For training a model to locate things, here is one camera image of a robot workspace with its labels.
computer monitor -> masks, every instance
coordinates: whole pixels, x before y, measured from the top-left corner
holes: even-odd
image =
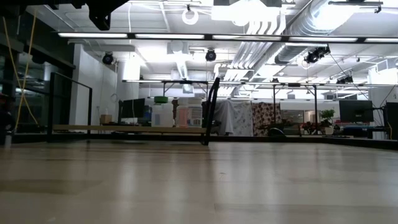
[[[144,117],[145,98],[123,101],[122,118]]]
[[[373,104],[369,100],[340,100],[341,122],[373,122]]]

wooden floor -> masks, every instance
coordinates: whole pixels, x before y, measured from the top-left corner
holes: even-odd
[[[327,144],[70,142],[0,152],[0,223],[387,224],[398,153]]]

security camera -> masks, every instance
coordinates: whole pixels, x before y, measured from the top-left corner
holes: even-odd
[[[112,65],[114,63],[114,57],[112,52],[106,52],[105,56],[102,58],[102,62],[105,65]]]
[[[206,54],[206,61],[208,62],[212,62],[214,60],[216,60],[216,52],[214,52],[214,49],[208,49],[207,50],[207,54]]]

potted plant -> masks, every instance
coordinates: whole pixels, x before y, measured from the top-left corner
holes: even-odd
[[[335,111],[333,109],[323,110],[321,111],[321,118],[324,119],[321,122],[321,127],[325,129],[325,134],[332,135],[333,134],[333,120],[332,118],[335,115]]]

wooden plank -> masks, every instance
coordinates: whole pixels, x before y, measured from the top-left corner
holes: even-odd
[[[56,124],[54,130],[132,131],[141,133],[206,133],[206,128],[158,128],[140,126],[98,126]]]

